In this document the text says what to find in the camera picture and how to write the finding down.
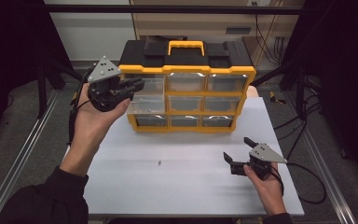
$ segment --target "white table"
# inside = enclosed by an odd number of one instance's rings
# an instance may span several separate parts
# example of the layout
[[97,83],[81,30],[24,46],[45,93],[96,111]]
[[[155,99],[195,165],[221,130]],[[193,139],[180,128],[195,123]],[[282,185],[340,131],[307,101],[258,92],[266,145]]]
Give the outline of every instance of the white table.
[[[248,98],[233,133],[137,133],[115,122],[89,169],[91,215],[247,217],[264,215],[251,181],[232,175],[223,152],[248,161],[247,136],[282,155],[260,97]],[[279,165],[288,213],[304,215],[286,165]]]

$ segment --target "toolbox handle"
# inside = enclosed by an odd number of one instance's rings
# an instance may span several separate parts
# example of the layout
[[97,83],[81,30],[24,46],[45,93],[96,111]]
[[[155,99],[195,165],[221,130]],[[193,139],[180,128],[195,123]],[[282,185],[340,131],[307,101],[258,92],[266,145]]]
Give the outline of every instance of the toolbox handle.
[[168,46],[168,55],[171,55],[172,48],[201,49],[202,56],[205,56],[203,42],[199,40],[171,40]]

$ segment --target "person's right hand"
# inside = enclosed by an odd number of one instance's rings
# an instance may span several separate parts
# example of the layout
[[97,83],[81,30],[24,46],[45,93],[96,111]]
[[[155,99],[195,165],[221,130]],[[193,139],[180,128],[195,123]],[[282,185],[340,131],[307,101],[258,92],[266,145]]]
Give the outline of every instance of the person's right hand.
[[[278,170],[278,164],[276,162],[273,162],[272,166]],[[286,213],[282,198],[281,184],[279,181],[273,175],[267,175],[264,180],[261,180],[250,166],[244,165],[243,169],[255,185],[258,197],[260,198],[267,215],[273,216]]]

